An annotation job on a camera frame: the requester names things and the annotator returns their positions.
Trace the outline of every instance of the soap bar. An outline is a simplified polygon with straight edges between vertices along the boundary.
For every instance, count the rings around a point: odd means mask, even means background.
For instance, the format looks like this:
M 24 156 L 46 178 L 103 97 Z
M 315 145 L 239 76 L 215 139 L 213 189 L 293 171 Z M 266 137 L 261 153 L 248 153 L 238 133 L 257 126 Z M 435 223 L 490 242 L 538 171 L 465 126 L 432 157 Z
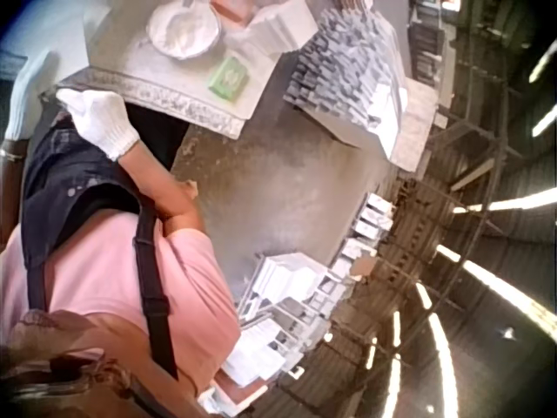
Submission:
M 247 68 L 235 57 L 228 57 L 209 81 L 209 90 L 225 100 L 234 100 L 247 82 Z

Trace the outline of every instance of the pink shirt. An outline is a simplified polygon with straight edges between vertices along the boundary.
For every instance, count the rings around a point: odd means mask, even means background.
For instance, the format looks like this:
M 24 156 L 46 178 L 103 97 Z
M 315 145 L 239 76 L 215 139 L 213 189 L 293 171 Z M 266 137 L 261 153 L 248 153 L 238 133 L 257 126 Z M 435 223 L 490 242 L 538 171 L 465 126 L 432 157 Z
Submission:
M 103 210 L 50 256 L 45 281 L 51 312 L 113 314 L 147 334 L 131 243 L 137 224 L 137 215 Z M 169 323 L 176 363 L 201 391 L 240 335 L 230 290 L 205 234 L 184 229 L 165 238 L 158 222 L 155 247 L 171 304 Z M 0 254 L 2 341 L 29 309 L 26 275 L 18 226 Z

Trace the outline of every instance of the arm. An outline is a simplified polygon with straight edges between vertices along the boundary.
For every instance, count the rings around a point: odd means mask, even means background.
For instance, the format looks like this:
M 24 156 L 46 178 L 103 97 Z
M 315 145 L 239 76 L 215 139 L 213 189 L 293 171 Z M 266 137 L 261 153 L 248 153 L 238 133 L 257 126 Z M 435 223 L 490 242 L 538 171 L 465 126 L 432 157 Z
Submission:
M 203 220 L 191 195 L 138 141 L 118 163 L 133 179 L 139 191 L 152 199 L 163 215 L 164 235 L 179 229 L 205 232 Z
M 0 251 L 19 220 L 23 165 L 29 141 L 5 139 L 0 148 Z
M 57 92 L 57 98 L 71 113 L 79 135 L 117 161 L 139 191 L 155 202 L 163 215 L 166 235 L 186 228 L 204 231 L 191 195 L 141 142 L 118 94 L 62 89 Z
M 41 118 L 38 98 L 41 78 L 56 57 L 43 51 L 30 57 L 19 71 L 10 96 L 10 118 L 0 146 L 0 251 L 19 221 L 19 200 L 29 138 Z

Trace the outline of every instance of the bracelet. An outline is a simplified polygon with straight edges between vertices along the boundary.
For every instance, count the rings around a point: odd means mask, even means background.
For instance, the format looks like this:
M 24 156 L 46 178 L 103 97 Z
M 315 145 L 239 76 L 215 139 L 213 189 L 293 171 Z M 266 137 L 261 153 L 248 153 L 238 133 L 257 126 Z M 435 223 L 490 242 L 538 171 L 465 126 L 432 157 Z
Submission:
M 2 148 L 0 148 L 0 157 L 6 158 L 11 163 L 16 163 L 17 161 L 23 161 L 25 159 L 24 155 L 12 154 L 11 152 L 7 152 Z

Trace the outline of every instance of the work glove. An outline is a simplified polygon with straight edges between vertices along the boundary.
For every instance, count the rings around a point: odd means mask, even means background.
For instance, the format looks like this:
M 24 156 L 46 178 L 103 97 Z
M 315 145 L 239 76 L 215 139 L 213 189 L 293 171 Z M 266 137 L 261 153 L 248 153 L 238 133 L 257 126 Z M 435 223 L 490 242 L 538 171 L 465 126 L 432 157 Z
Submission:
M 71 114 L 79 135 L 116 161 L 139 141 L 124 100 L 113 91 L 61 89 L 56 97 Z
M 12 141 L 30 139 L 41 119 L 43 105 L 38 97 L 47 78 L 48 69 L 56 62 L 56 56 L 43 51 L 29 57 L 19 71 L 10 97 L 10 119 L 4 137 Z

